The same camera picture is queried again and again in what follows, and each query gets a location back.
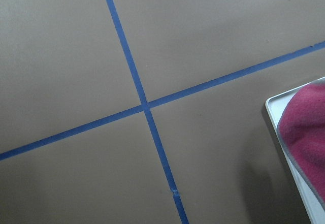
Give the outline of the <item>pink microfibre cloth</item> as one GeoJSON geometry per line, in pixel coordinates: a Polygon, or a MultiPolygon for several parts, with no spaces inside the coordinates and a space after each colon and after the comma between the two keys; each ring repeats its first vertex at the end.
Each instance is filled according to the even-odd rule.
{"type": "Polygon", "coordinates": [[[324,207],[324,82],[300,88],[277,126],[290,160],[324,207]]]}

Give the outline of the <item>white towel rack stand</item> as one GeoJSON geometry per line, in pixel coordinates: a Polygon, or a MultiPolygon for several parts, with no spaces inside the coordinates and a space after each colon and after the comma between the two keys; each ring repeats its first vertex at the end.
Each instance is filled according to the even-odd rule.
{"type": "Polygon", "coordinates": [[[296,88],[290,89],[273,97],[270,97],[265,102],[265,108],[276,133],[277,142],[280,145],[283,155],[286,159],[291,175],[294,179],[295,185],[299,191],[300,197],[304,204],[305,210],[308,214],[311,223],[324,223],[324,203],[320,200],[320,197],[316,194],[315,190],[312,189],[310,183],[305,179],[300,170],[291,159],[287,149],[283,146],[281,137],[278,133],[278,124],[282,117],[282,114],[292,99],[292,97],[303,87],[309,84],[324,83],[324,77],[318,78],[296,88]]]}

